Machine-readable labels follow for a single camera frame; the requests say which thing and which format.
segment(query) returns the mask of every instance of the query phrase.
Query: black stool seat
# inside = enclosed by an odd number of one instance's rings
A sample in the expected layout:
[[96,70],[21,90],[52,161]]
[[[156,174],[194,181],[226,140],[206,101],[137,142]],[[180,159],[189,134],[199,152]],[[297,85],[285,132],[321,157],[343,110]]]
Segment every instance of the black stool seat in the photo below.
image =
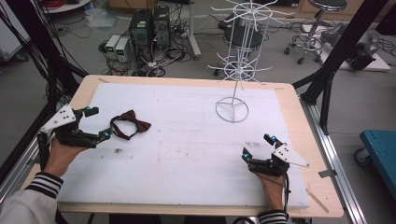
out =
[[[230,44],[231,42],[231,35],[233,33],[233,42],[231,45],[235,48],[242,48],[242,41],[244,39],[244,33],[245,33],[245,26],[235,26],[228,28],[225,33],[224,33],[224,40],[226,41],[227,44]],[[250,40],[251,35],[253,34],[253,37],[251,38],[251,43],[250,46],[248,46],[248,42]],[[249,37],[247,39],[246,46],[244,46],[245,49],[256,49],[262,44],[262,39],[263,35],[262,33],[253,30],[253,28],[250,28],[249,31]]]
[[328,11],[343,10],[347,6],[346,0],[308,0],[308,1],[314,7]]

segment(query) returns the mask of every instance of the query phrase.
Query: jacket sleeve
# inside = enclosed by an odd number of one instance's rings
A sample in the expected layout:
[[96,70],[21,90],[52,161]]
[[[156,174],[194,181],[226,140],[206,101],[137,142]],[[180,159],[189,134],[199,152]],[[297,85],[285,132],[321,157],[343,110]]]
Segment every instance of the jacket sleeve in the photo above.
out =
[[59,177],[37,173],[26,189],[16,191],[4,203],[0,223],[54,223],[62,184]]
[[274,210],[260,213],[258,216],[260,224],[286,224],[286,214],[283,210]]

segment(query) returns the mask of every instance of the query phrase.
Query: striped cuff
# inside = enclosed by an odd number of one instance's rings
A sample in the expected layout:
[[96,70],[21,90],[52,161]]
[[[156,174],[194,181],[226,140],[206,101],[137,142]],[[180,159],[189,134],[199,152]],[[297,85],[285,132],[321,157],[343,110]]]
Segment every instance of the striped cuff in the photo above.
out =
[[62,179],[55,175],[39,172],[35,174],[35,178],[26,189],[32,189],[56,199],[63,183]]
[[286,223],[286,214],[283,210],[274,210],[261,213],[257,216],[261,224]]

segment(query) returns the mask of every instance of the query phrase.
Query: desk leg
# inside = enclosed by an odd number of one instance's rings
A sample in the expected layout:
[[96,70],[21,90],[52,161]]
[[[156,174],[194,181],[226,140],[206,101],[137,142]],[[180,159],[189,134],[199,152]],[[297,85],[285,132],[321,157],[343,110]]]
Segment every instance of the desk leg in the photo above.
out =
[[187,30],[187,35],[190,40],[192,51],[194,52],[194,60],[198,60],[201,57],[201,51],[199,50],[197,41],[194,36],[194,0],[190,0],[190,30]]

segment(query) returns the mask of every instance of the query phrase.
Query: brown bow tie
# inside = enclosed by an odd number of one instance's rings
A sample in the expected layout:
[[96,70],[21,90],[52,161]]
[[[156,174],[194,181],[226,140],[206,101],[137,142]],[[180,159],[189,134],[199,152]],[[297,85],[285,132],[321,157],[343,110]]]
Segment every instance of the brown bow tie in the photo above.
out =
[[[115,120],[128,120],[128,121],[131,121],[132,123],[134,123],[136,125],[136,132],[131,134],[130,136],[125,135],[120,130],[120,128],[114,123]],[[125,140],[130,140],[136,133],[143,133],[143,132],[147,131],[149,129],[149,127],[151,126],[151,124],[147,123],[145,121],[142,121],[142,120],[138,120],[136,118],[136,114],[134,113],[134,111],[130,110],[128,112],[125,112],[125,113],[121,114],[120,116],[114,117],[110,121],[110,126],[113,129],[113,133],[117,137],[120,137],[120,138],[125,139]]]

